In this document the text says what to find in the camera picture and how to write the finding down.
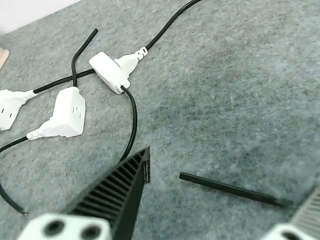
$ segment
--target black power cord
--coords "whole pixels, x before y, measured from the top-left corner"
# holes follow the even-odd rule
[[[2,153],[4,150],[7,150],[15,145],[18,145],[24,141],[27,141],[28,138],[25,136],[23,138],[20,138],[16,141],[13,141],[12,143],[9,143],[7,145],[5,145],[4,147],[0,148],[0,153]],[[0,196],[11,206],[13,207],[17,212],[23,214],[24,216],[26,216],[28,214],[28,212],[26,212],[21,206],[19,206],[17,203],[15,203],[15,201],[13,201],[8,194],[5,192],[5,190],[3,189],[3,187],[0,184]]]
[[[191,0],[186,5],[181,7],[166,23],[166,25],[161,29],[161,31],[154,37],[154,39],[151,40],[151,42],[145,46],[145,48],[149,51],[150,48],[161,38],[161,36],[168,30],[168,28],[171,26],[171,24],[188,8],[193,6],[194,4],[200,2],[201,0]]]
[[[77,87],[77,73],[76,73],[76,61],[80,54],[86,49],[86,47],[89,45],[89,43],[92,41],[92,39],[95,37],[95,35],[98,33],[98,29],[94,29],[93,32],[90,34],[90,36],[87,38],[87,40],[84,42],[84,44],[80,47],[80,49],[75,53],[75,55],[72,58],[71,61],[71,69],[72,69],[72,79],[73,79],[73,86]]]
[[[128,95],[128,97],[130,98],[131,104],[132,104],[132,111],[133,111],[133,124],[132,124],[132,132],[131,132],[131,136],[130,136],[130,140],[128,145],[126,146],[126,149],[122,155],[122,157],[120,158],[120,161],[125,160],[131,149],[132,146],[134,145],[135,139],[136,139],[136,135],[137,135],[137,128],[138,128],[138,111],[137,111],[137,105],[136,105],[136,101],[134,99],[134,97],[132,96],[131,92],[126,89],[124,86],[121,86],[121,89]]]
[[[90,69],[90,70],[87,70],[87,71],[83,71],[83,72],[77,73],[77,74],[76,74],[76,77],[77,77],[77,78],[81,78],[81,77],[84,77],[84,76],[87,76],[87,75],[90,75],[90,74],[93,74],[93,73],[95,73],[95,70]],[[69,81],[71,81],[72,79],[73,79],[73,76],[67,76],[67,77],[65,77],[65,78],[61,78],[61,79],[59,79],[59,80],[57,80],[57,81],[51,82],[51,83],[49,83],[48,85],[39,87],[39,88],[37,88],[36,90],[33,90],[33,92],[34,92],[35,94],[38,94],[38,93],[44,92],[44,91],[46,91],[46,90],[48,90],[48,89],[51,89],[51,88],[53,88],[53,87],[55,87],[55,86],[58,86],[58,85],[60,85],[60,84],[64,84],[64,83],[66,83],[66,82],[69,82]]]
[[[193,6],[194,4],[200,2],[201,0],[191,0],[190,2],[188,2],[186,5],[184,5],[183,7],[181,7],[171,18],[170,20],[166,23],[166,25],[161,29],[161,31],[154,37],[154,39],[151,40],[151,42],[148,43],[148,45],[145,47],[148,51],[151,49],[151,47],[161,38],[161,36],[168,30],[168,28],[172,25],[172,23],[184,12],[186,11],[188,8],[190,8],[191,6]],[[81,78],[90,74],[95,73],[95,71],[93,69],[89,69],[87,71],[83,71],[80,72],[76,75],[76,77]],[[66,83],[68,81],[73,80],[73,76],[70,77],[65,77],[62,78],[60,80],[54,81],[46,86],[40,87],[36,90],[34,90],[33,92],[35,94],[43,92],[45,90],[48,90],[50,88],[53,88],[57,85]]]

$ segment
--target power plug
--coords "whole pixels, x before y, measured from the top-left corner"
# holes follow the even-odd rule
[[[17,118],[20,108],[36,95],[33,90],[0,90],[0,131],[9,130]]]
[[[61,90],[55,100],[52,117],[26,137],[35,140],[43,137],[75,137],[84,132],[86,101],[77,87]]]
[[[121,94],[123,90],[130,87],[129,75],[135,70],[138,62],[148,54],[145,47],[133,54],[124,55],[119,59],[112,60],[103,51],[89,60],[98,76],[112,89],[116,94]]]

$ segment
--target black triangular object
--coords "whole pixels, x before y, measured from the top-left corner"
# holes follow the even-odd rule
[[[112,239],[130,240],[144,185],[150,182],[149,147],[119,162],[77,196],[64,214],[107,220]]]

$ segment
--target carpet floor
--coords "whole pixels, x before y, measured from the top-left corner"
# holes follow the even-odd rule
[[[0,89],[27,91],[149,43],[182,0],[82,0],[0,36],[11,55]],[[151,183],[133,240],[257,240],[294,207],[281,209],[179,180],[180,171],[287,198],[298,205],[320,173],[319,0],[203,0],[181,15],[131,74],[138,132],[131,153],[151,151]],[[0,146],[48,120],[59,90],[23,106]],[[0,156],[0,182],[29,211],[0,199],[0,239],[58,212],[118,162],[132,128],[131,103],[96,74],[79,78],[84,133],[23,142]]]

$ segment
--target black rod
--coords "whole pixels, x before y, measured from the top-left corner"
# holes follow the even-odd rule
[[[287,207],[292,203],[292,201],[288,199],[275,198],[274,196],[271,196],[271,195],[266,195],[263,193],[228,185],[222,182],[213,181],[208,178],[192,175],[186,172],[180,172],[179,178],[194,184],[199,184],[199,185],[211,188],[211,189],[216,189],[219,191],[223,191],[225,193],[233,194],[239,197],[255,200],[261,203],[270,204],[270,205],[278,206],[282,208]]]

